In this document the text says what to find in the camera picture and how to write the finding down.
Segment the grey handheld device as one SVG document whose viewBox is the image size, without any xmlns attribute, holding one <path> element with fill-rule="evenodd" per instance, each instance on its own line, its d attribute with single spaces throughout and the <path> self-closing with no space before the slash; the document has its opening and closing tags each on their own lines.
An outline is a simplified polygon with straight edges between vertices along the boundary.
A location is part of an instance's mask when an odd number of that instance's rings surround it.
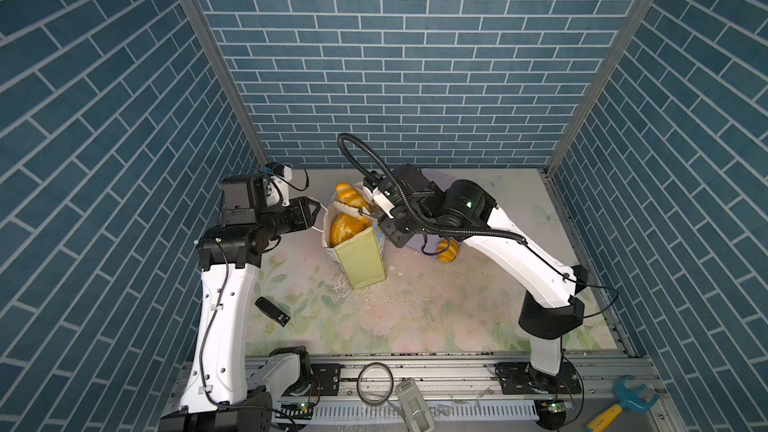
<svg viewBox="0 0 768 432">
<path fill-rule="evenodd" d="M 407 429 L 410 432 L 434 431 L 435 420 L 416 382 L 405 379 L 395 387 L 395 391 Z"/>
</svg>

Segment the paper bag with floral sides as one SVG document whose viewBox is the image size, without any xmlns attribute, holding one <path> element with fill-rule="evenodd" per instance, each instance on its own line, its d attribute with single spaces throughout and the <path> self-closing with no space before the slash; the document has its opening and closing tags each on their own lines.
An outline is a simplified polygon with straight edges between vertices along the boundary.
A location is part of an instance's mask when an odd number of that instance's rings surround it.
<svg viewBox="0 0 768 432">
<path fill-rule="evenodd" d="M 364 195 L 362 183 L 352 186 Z M 335 201 L 335 192 L 324 212 L 323 247 L 332 260 L 340 266 L 350 285 L 354 289 L 361 289 L 384 281 L 386 279 L 384 268 L 385 238 L 376 220 L 371 220 L 369 226 L 353 238 L 331 248 L 328 244 L 331 224 L 339 213 L 346 213 L 345 207 Z"/>
</svg>

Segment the sesame oval bread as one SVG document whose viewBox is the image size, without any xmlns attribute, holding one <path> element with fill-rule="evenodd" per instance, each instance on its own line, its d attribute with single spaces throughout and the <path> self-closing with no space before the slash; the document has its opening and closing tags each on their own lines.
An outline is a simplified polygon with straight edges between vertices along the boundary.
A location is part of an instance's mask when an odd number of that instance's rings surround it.
<svg viewBox="0 0 768 432">
<path fill-rule="evenodd" d="M 370 224 L 365 217 L 353 217 L 346 213 L 339 213 L 330 227 L 328 244 L 334 248 L 343 242 L 353 238 L 358 233 L 364 231 Z"/>
</svg>

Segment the blue yellow toy wrench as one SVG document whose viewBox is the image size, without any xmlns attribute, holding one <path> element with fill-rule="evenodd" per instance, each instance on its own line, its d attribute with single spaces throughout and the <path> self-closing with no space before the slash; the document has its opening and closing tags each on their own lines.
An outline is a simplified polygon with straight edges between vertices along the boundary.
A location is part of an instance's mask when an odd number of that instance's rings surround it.
<svg viewBox="0 0 768 432">
<path fill-rule="evenodd" d="M 640 384 L 637 387 L 631 388 L 629 382 L 635 379 L 634 376 L 621 377 L 614 386 L 614 393 L 617 402 L 608 409 L 601 412 L 597 417 L 592 419 L 586 426 L 585 430 L 589 432 L 604 432 L 616 418 L 625 410 L 632 410 L 639 413 L 650 411 L 653 406 L 658 402 L 659 395 L 653 394 L 648 398 L 643 397 L 643 393 L 647 386 Z"/>
</svg>

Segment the striped round roll near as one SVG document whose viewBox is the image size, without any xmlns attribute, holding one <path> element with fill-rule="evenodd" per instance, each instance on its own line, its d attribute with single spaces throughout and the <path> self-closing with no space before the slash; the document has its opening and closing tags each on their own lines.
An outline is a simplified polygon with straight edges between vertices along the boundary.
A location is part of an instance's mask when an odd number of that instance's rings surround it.
<svg viewBox="0 0 768 432">
<path fill-rule="evenodd" d="M 444 263 L 453 262 L 459 252 L 459 243 L 453 239 L 445 239 L 438 243 L 436 257 Z"/>
</svg>

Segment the white metal tongs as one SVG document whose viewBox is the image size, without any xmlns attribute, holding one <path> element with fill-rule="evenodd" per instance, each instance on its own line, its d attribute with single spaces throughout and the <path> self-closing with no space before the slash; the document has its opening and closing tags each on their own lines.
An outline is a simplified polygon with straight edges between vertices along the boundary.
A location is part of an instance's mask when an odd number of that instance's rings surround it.
<svg viewBox="0 0 768 432">
<path fill-rule="evenodd" d="M 335 201 L 342 204 L 346 213 L 360 221 L 376 220 L 381 210 L 365 199 L 364 195 L 348 183 L 340 182 L 335 187 Z"/>
</svg>

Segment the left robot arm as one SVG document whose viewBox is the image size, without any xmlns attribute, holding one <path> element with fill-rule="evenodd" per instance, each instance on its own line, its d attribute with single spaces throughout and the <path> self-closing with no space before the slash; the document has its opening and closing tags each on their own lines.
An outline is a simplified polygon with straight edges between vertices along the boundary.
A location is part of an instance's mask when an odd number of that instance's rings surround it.
<svg viewBox="0 0 768 432">
<path fill-rule="evenodd" d="M 196 243 L 201 270 L 201 312 L 195 355 L 179 408 L 161 418 L 162 431 L 272 431 L 299 426 L 275 403 L 311 384 L 305 347 L 271 352 L 253 375 L 245 368 L 249 311 L 262 257 L 288 233 L 310 229 L 320 204 L 289 196 L 292 170 L 268 164 L 255 174 L 229 174 L 220 182 L 219 219 Z"/>
</svg>

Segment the black clip on mat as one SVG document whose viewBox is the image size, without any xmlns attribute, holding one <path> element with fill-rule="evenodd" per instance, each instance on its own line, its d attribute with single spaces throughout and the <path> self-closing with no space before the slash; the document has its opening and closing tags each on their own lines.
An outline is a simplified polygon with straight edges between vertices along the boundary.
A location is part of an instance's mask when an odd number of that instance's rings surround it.
<svg viewBox="0 0 768 432">
<path fill-rule="evenodd" d="M 259 297 L 256 300 L 255 305 L 259 311 L 275 321 L 281 327 L 285 327 L 291 319 L 286 312 L 265 297 Z"/>
</svg>

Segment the lilac plastic tray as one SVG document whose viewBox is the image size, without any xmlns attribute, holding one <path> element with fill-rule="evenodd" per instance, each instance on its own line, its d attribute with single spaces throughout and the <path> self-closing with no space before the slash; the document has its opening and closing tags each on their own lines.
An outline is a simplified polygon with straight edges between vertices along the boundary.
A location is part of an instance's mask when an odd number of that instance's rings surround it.
<svg viewBox="0 0 768 432">
<path fill-rule="evenodd" d="M 430 181 L 434 182 L 441 190 L 447 191 L 457 178 L 453 175 L 447 174 L 445 171 L 436 169 L 422 169 L 423 175 Z M 427 257 L 431 257 L 434 260 L 439 260 L 436 257 L 437 245 L 440 241 L 446 238 L 436 235 L 421 235 L 415 234 L 406 244 L 410 249 L 420 252 Z"/>
</svg>

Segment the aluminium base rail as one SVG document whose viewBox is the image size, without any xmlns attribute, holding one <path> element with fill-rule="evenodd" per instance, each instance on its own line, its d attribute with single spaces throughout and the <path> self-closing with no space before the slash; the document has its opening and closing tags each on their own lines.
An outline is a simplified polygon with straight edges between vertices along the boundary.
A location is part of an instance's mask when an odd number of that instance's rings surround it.
<svg viewBox="0 0 768 432">
<path fill-rule="evenodd" d="M 253 375 L 268 357 L 245 358 L 247 374 Z M 618 354 L 566 355 L 553 393 L 530 386 L 529 362 L 519 354 L 309 356 L 309 360 L 311 384 L 287 391 L 275 403 L 295 420 L 296 431 L 385 423 L 408 430 L 395 391 L 405 379 L 416 382 L 435 429 L 441 421 L 512 420 L 530 422 L 538 430 L 582 430 L 599 406 L 617 402 L 614 386 L 627 375 L 635 377 L 631 388 L 647 386 L 644 398 L 659 395 L 653 408 L 644 412 L 654 425 L 662 425 L 666 412 L 666 392 L 650 361 Z M 191 366 L 184 369 L 164 416 L 178 410 Z M 644 414 L 627 411 L 632 417 Z"/>
</svg>

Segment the striped croissant roll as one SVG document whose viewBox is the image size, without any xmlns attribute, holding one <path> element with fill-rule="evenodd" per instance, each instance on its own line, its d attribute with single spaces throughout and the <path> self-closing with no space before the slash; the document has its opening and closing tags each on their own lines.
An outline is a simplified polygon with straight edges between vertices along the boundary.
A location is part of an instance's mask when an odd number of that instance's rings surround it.
<svg viewBox="0 0 768 432">
<path fill-rule="evenodd" d="M 368 207 L 368 202 L 352 185 L 348 183 L 338 183 L 336 185 L 335 200 L 343 205 L 355 209 L 363 209 Z"/>
</svg>

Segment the floral table mat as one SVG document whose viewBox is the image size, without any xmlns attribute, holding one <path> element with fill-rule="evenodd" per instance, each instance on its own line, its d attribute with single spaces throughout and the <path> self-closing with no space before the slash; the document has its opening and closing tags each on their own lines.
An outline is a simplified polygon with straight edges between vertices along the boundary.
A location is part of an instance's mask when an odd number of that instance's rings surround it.
<svg viewBox="0 0 768 432">
<path fill-rule="evenodd" d="M 534 169 L 453 169 L 439 173 L 481 185 L 529 237 L 567 265 L 579 261 Z M 280 347 L 305 345 L 313 355 L 377 353 L 527 352 L 529 337 L 518 325 L 525 289 L 476 250 L 461 246 L 450 263 L 386 239 L 386 279 L 353 289 L 322 247 L 321 232 L 282 236 L 263 257 L 254 287 L 285 311 L 285 326 L 251 307 L 246 355 L 265 356 Z M 602 317 L 564 339 L 568 351 L 617 350 Z"/>
</svg>

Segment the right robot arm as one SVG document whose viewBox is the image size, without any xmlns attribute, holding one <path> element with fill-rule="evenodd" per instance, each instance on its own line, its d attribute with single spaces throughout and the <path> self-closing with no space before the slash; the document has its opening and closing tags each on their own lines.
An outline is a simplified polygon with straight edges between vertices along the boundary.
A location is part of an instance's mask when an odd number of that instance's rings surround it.
<svg viewBox="0 0 768 432">
<path fill-rule="evenodd" d="M 379 226 L 402 248 L 416 234 L 454 240 L 482 253 L 526 290 L 518 319 L 530 336 L 526 368 L 530 386 L 557 390 L 563 365 L 562 338 L 580 327 L 586 286 L 582 267 L 567 266 L 542 249 L 478 184 L 458 179 L 441 189 L 414 165 L 384 169 L 366 189 L 380 209 Z"/>
</svg>

